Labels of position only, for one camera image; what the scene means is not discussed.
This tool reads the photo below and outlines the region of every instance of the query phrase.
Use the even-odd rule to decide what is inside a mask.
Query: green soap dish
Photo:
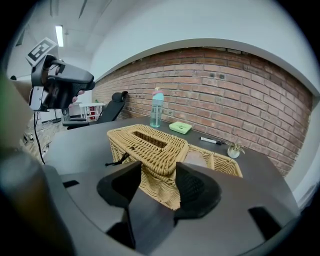
[[[169,125],[170,130],[181,134],[186,134],[191,129],[191,127],[192,125],[183,122],[174,122]]]

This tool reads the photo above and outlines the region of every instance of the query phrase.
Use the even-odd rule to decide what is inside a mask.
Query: water bottle
[[[162,90],[157,87],[152,93],[152,109],[151,109],[151,118],[150,126],[151,127],[160,127],[162,107],[164,105],[165,96]]]

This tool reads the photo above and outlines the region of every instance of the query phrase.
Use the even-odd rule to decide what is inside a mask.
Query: white ceiling
[[[138,1],[44,0],[38,3],[26,32],[35,43],[44,37],[57,42],[55,25],[62,25],[64,47],[59,49],[60,52],[92,54],[108,30]],[[86,5],[79,18],[84,2]]]

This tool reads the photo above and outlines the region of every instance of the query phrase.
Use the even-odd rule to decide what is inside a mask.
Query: white wall
[[[7,67],[7,76],[16,76],[17,79],[26,79],[31,74],[31,66],[26,60],[26,55],[35,47],[37,41],[30,35],[29,30],[26,29],[23,37],[22,45],[15,46],[12,49],[9,63]]]
[[[320,98],[313,100],[310,124],[302,149],[292,170],[285,177],[299,206],[308,200],[320,180]]]
[[[319,65],[313,51],[291,17],[272,0],[140,0],[106,34],[93,54],[90,71],[100,79],[155,53],[203,46],[260,56],[320,96]],[[320,106],[316,109],[300,155],[286,178],[299,205],[319,180]]]

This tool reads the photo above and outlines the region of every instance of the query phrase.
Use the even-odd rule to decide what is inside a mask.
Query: black office chair
[[[85,118],[71,118],[70,121],[65,121],[62,125],[66,126],[68,130],[71,130],[79,127],[114,121],[125,106],[127,94],[127,91],[114,93],[111,97],[111,101],[102,108],[97,121],[88,122]]]

